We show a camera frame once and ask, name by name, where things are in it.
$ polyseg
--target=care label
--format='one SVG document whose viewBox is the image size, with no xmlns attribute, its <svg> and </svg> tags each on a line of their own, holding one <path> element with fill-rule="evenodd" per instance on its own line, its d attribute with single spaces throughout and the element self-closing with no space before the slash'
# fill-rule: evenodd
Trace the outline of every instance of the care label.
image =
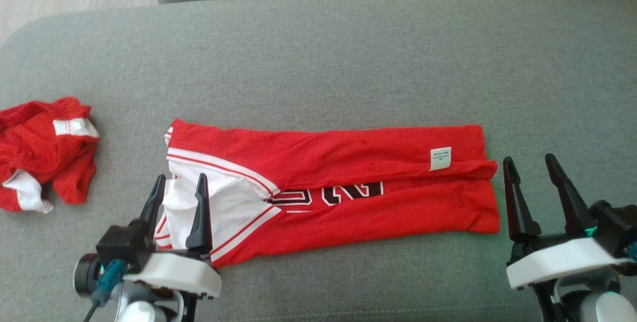
<svg viewBox="0 0 637 322">
<path fill-rule="evenodd" d="M 451 147 L 438 148 L 431 150 L 431 169 L 433 170 L 448 168 L 451 165 Z"/>
</svg>

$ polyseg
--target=red and white clothing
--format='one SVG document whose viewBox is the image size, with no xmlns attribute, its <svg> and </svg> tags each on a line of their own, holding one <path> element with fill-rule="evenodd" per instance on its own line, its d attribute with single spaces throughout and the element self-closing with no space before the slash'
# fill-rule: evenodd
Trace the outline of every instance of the red and white clothing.
<svg viewBox="0 0 637 322">
<path fill-rule="evenodd" d="M 86 201 L 99 140 L 89 113 L 74 97 L 0 110 L 0 208 L 49 213 L 49 181 L 67 204 Z"/>
<path fill-rule="evenodd" d="M 216 267 L 409 234 L 499 230 L 489 181 L 497 165 L 479 125 L 310 133 L 176 120 L 166 142 L 175 176 L 155 240 L 185 247 L 205 173 Z M 449 163 L 432 164 L 441 148 Z"/>
</svg>

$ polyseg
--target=black cable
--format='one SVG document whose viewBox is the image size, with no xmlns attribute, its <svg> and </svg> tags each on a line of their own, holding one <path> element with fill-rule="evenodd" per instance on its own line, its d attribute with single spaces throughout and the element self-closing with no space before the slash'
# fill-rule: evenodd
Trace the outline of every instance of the black cable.
<svg viewBox="0 0 637 322">
<path fill-rule="evenodd" d="M 89 320 L 91 320 L 91 317 L 93 317 L 93 313 L 95 313 L 95 310 L 98 309 L 99 306 L 100 304 L 97 302 L 93 304 L 93 306 L 91 306 L 91 310 L 89 310 L 89 314 L 86 315 L 86 317 L 84 317 L 84 322 L 89 322 Z"/>
</svg>

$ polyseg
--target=red stripe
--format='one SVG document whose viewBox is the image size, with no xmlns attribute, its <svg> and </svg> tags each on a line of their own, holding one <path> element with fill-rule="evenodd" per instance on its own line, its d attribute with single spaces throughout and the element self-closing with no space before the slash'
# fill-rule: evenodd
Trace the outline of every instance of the red stripe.
<svg viewBox="0 0 637 322">
<path fill-rule="evenodd" d="M 226 242 L 222 243 L 221 246 L 217 247 L 216 249 L 214 249 L 213 251 L 210 251 L 211 254 L 214 254 L 215 252 L 217 252 L 219 249 L 223 248 L 224 246 L 228 245 L 228 243 L 230 243 L 230 241 L 234 240 L 235 237 L 237 237 L 239 234 L 241 234 L 242 232 L 244 232 L 246 229 L 248 229 L 248 227 L 250 227 L 255 221 L 259 220 L 259 218 L 261 216 L 264 216 L 265 213 L 267 213 L 268 211 L 270 211 L 270 209 L 272 209 L 274 206 L 270 206 L 268 207 L 263 213 L 259 214 L 259 216 L 257 216 L 254 220 L 252 220 L 250 222 L 250 224 L 246 225 L 243 229 L 241 229 L 239 232 L 237 232 L 236 234 L 234 234 L 231 238 L 229 238 Z"/>
<path fill-rule="evenodd" d="M 255 182 L 258 182 L 261 186 L 263 186 L 270 193 L 270 195 L 273 195 L 272 191 L 268 188 L 268 186 L 266 186 L 261 181 L 259 181 L 259 179 L 255 178 L 255 177 L 251 177 L 250 175 L 247 175 L 246 173 L 237 172 L 235 170 L 230 170 L 230 169 L 225 168 L 223 166 L 219 166 L 219 165 L 215 165 L 215 164 L 212 164 L 212 163 L 208 163 L 207 161 L 191 159 L 189 157 L 177 156 L 177 155 L 174 155 L 174 154 L 168 154 L 168 156 L 169 157 L 176 157 L 176 158 L 184 159 L 184 160 L 188 160 L 188 161 L 194 161 L 195 163 L 200 163 L 200 164 L 203 164 L 203 165 L 210 165 L 210 166 L 213 166 L 213 167 L 218 168 L 218 169 L 226 170 L 227 172 L 243 175 L 244 177 L 250 178 L 250 179 L 254 180 Z"/>
<path fill-rule="evenodd" d="M 168 220 L 168 216 L 164 216 L 164 220 L 159 225 L 159 229 L 157 229 L 156 233 L 159 233 L 161 231 L 162 227 L 164 227 L 164 224 L 166 224 L 166 220 Z"/>
</svg>

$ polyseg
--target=red fabric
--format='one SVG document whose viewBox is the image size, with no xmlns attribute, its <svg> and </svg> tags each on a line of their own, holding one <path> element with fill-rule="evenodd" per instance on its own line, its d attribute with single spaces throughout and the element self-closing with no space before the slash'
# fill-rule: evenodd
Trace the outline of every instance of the red fabric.
<svg viewBox="0 0 637 322">
<path fill-rule="evenodd" d="M 0 183 L 22 169 L 40 184 L 53 181 L 54 190 L 67 204 L 85 202 L 99 139 L 56 135 L 53 121 L 88 118 L 89 113 L 91 107 L 74 97 L 52 104 L 33 101 L 0 111 Z M 22 210 L 15 190 L 0 186 L 0 208 Z"/>
<path fill-rule="evenodd" d="M 307 190 L 312 198 L 295 206 L 278 204 L 282 195 L 266 200 L 284 211 L 217 259 L 217 267 L 410 234 L 500 228 L 490 182 L 497 164 L 487 160 L 479 125 L 309 133 L 224 130 L 176 120 L 172 127 L 169 148 L 220 157 L 259 173 L 280 191 Z M 430 150 L 443 147 L 452 147 L 451 165 L 430 171 Z M 341 188 L 375 182 L 382 182 L 381 195 L 352 199 Z M 340 204 L 326 204 L 325 187 L 337 187 L 327 191 L 339 195 Z M 368 195 L 370 187 L 357 189 Z"/>
</svg>

